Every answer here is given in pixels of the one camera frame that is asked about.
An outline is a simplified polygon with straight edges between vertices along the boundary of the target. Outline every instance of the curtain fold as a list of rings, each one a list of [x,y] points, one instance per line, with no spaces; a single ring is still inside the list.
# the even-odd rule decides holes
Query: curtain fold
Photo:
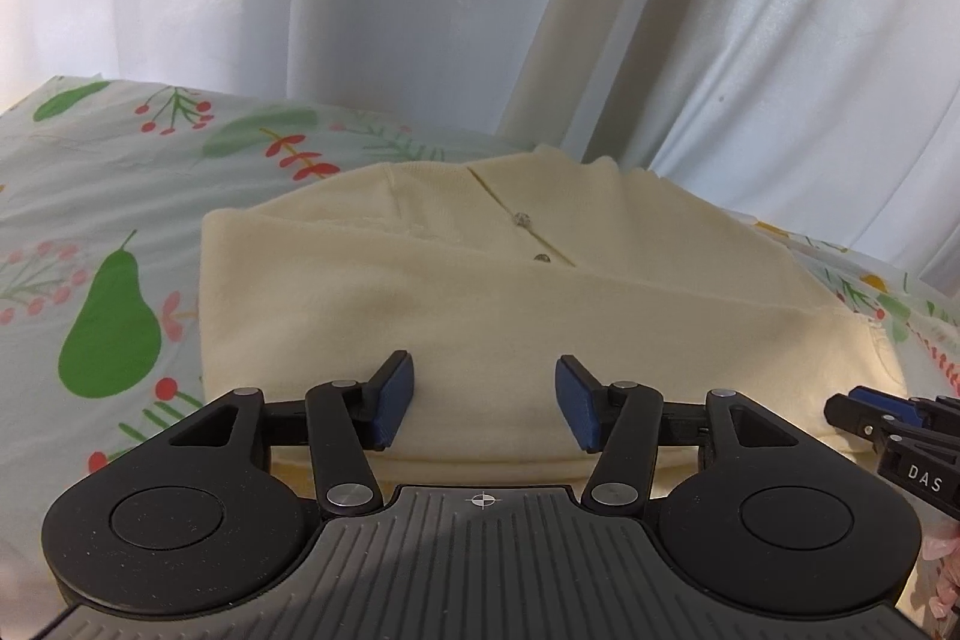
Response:
[[[0,0],[54,73],[302,97],[645,166],[960,290],[956,0]]]

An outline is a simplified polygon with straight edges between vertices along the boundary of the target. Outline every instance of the leaf print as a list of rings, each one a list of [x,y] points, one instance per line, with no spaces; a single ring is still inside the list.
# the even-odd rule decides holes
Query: leaf print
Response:
[[[336,164],[314,164],[309,167],[304,167],[301,170],[298,170],[294,174],[294,182],[299,182],[304,179],[304,177],[309,177],[314,175],[319,177],[321,180],[325,177],[330,177],[330,175],[336,175],[340,171],[340,167]]]
[[[877,301],[882,304],[895,319],[906,321],[910,317],[910,308],[904,302],[895,299],[889,293],[877,295]]]
[[[179,389],[179,383],[175,378],[171,377],[163,377],[157,381],[157,384],[154,386],[154,395],[157,397],[155,401],[148,402],[147,407],[143,408],[141,413],[143,413],[143,419],[152,425],[152,428],[159,429],[160,432],[169,429],[173,424],[184,420],[184,418],[190,413],[193,413],[194,410],[200,410],[200,408],[203,407],[203,402],[181,391]],[[149,437],[155,434],[155,432],[152,432],[152,429],[148,429],[142,424],[140,424],[140,426],[142,429],[145,429],[146,434],[128,423],[118,423],[117,429],[119,429],[125,437],[129,437],[133,441],[133,444],[125,443],[127,447],[120,448],[112,453],[104,451],[94,451],[90,453],[86,461],[88,471],[96,472],[98,469],[102,469],[113,461],[114,458],[120,458],[124,453],[130,451],[139,443],[146,442]]]
[[[304,134],[291,134],[288,137],[281,137],[264,150],[263,154],[267,156],[267,158],[272,158],[284,148],[283,145],[299,145],[301,142],[304,142],[304,140],[306,140]]]
[[[93,95],[95,92],[102,91],[110,83],[104,80],[99,82],[90,82],[88,85],[80,85],[78,88],[72,88],[69,91],[59,92],[54,97],[48,98],[37,107],[34,112],[34,121],[46,121],[54,116],[62,115],[78,101]]]
[[[286,169],[291,164],[296,164],[298,161],[309,161],[311,158],[320,158],[320,153],[317,152],[301,152],[295,153],[293,155],[288,155],[286,158],[280,159],[280,168]]]
[[[841,292],[837,293],[837,296],[840,298],[840,301],[846,302],[853,311],[859,311],[857,309],[859,307],[863,307],[867,310],[874,309],[874,301],[872,301],[871,297],[862,292],[862,290],[853,287],[843,278],[840,279],[840,287]]]
[[[203,157],[226,158],[241,150],[262,145],[265,129],[286,133],[308,131],[316,125],[317,113],[308,108],[277,109],[248,115],[212,134],[203,143]]]
[[[330,124],[328,128],[331,131],[347,132],[357,136],[368,137],[371,139],[369,145],[364,145],[371,156],[379,158],[381,161],[389,161],[395,164],[410,161],[440,161],[445,160],[443,148],[438,146],[429,146],[414,142],[410,136],[413,129],[409,125],[402,125],[397,132],[388,135],[386,125],[373,125],[369,122],[348,126],[342,122]]]

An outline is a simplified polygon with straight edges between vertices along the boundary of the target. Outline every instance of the cream knit sweater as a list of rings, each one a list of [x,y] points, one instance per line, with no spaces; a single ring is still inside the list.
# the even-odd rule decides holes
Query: cream knit sweater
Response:
[[[650,172],[549,148],[366,167],[211,213],[200,334],[208,398],[301,398],[409,350],[414,400],[371,456],[386,483],[583,480],[594,459],[554,398],[563,353],[669,401],[738,389],[845,453],[865,444],[829,427],[824,400],[857,384],[904,394],[882,329],[784,247]]]

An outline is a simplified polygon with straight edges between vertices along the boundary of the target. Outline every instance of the red berry print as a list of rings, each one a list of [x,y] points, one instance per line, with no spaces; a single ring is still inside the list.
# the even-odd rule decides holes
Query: red berry print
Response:
[[[107,454],[103,451],[94,451],[90,453],[90,458],[86,460],[86,468],[90,472],[96,472],[98,469],[102,469],[104,466],[107,466]]]
[[[169,402],[176,396],[176,380],[173,378],[160,378],[157,385],[154,386],[154,393],[161,402]]]
[[[149,134],[157,130],[157,124],[160,124],[160,128],[163,129],[160,135],[168,136],[174,132],[178,122],[196,128],[197,119],[212,121],[213,115],[205,114],[212,109],[212,104],[208,100],[195,100],[191,98],[193,95],[200,94],[176,85],[163,86],[133,110],[136,114],[142,115],[150,111],[152,106],[157,107],[152,116],[146,119],[145,124],[140,126],[140,130]]]

